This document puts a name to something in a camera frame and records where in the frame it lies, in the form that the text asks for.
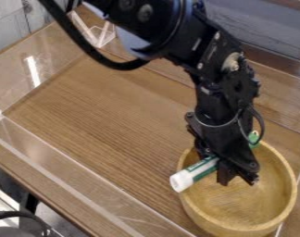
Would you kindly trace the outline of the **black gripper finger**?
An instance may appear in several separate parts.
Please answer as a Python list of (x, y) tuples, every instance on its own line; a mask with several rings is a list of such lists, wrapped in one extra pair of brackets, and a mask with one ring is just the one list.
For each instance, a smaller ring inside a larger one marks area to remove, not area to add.
[(194, 136), (194, 149), (201, 159), (217, 156), (215, 138), (213, 136), (201, 137), (197, 133)]
[(254, 184), (254, 176), (250, 172), (245, 171), (231, 162), (221, 160), (217, 165), (217, 182), (226, 186), (237, 176), (239, 176), (249, 185)]

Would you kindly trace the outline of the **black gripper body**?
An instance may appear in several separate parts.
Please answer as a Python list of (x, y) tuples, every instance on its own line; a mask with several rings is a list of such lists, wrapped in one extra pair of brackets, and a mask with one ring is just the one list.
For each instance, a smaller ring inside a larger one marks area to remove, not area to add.
[(185, 116), (189, 132), (197, 133), (201, 137), (213, 136), (215, 138), (219, 161), (226, 160), (250, 172), (255, 184), (259, 164), (251, 149), (259, 144), (262, 134), (253, 133), (253, 119), (257, 119), (258, 125), (262, 125), (262, 116), (255, 109), (241, 110), (234, 118), (222, 125), (203, 123), (194, 112), (187, 112)]

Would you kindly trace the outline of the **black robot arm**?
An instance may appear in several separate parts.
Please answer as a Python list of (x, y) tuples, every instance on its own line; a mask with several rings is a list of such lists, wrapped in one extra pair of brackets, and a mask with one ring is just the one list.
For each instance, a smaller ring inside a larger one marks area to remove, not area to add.
[(259, 81), (239, 40), (207, 16), (203, 0), (82, 0), (118, 29), (134, 59), (118, 62), (91, 45), (55, 0), (38, 0), (83, 52), (104, 67), (138, 69), (163, 58), (183, 68), (195, 90), (195, 108), (186, 114), (187, 129), (201, 159), (218, 158), (217, 182), (258, 181), (259, 163), (251, 151), (254, 109)]

